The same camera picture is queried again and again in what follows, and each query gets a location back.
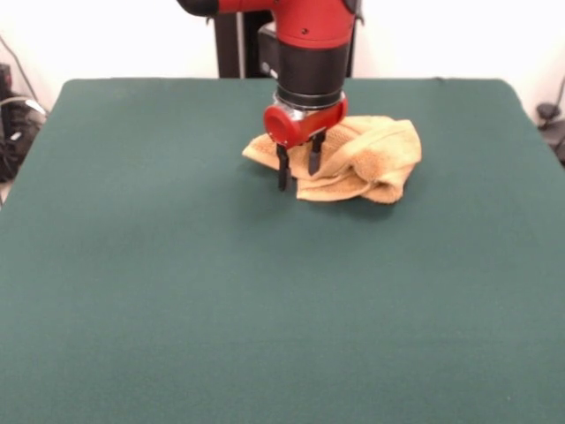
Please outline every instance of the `green table surface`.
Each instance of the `green table surface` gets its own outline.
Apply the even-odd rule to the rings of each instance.
[[[411,119],[394,207],[242,149],[273,81],[71,81],[0,212],[0,422],[564,423],[565,178],[497,80],[353,80]]]

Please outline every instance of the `crumpled towel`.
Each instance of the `crumpled towel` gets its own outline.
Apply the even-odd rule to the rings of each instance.
[[[362,196],[391,204],[403,197],[408,177],[422,160],[418,133],[409,120],[390,117],[346,117],[328,131],[320,170],[308,173],[312,143],[289,150],[290,171],[302,201],[344,201]],[[278,170],[276,145],[263,134],[243,156]]]

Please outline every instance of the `cloth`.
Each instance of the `cloth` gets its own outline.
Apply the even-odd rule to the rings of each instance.
[[[395,203],[408,177],[422,160],[418,133],[409,120],[390,117],[346,117],[328,131],[319,171],[308,173],[312,143],[289,150],[290,171],[303,201],[344,201],[364,197]],[[243,155],[278,169],[276,145],[267,134],[255,138]]]

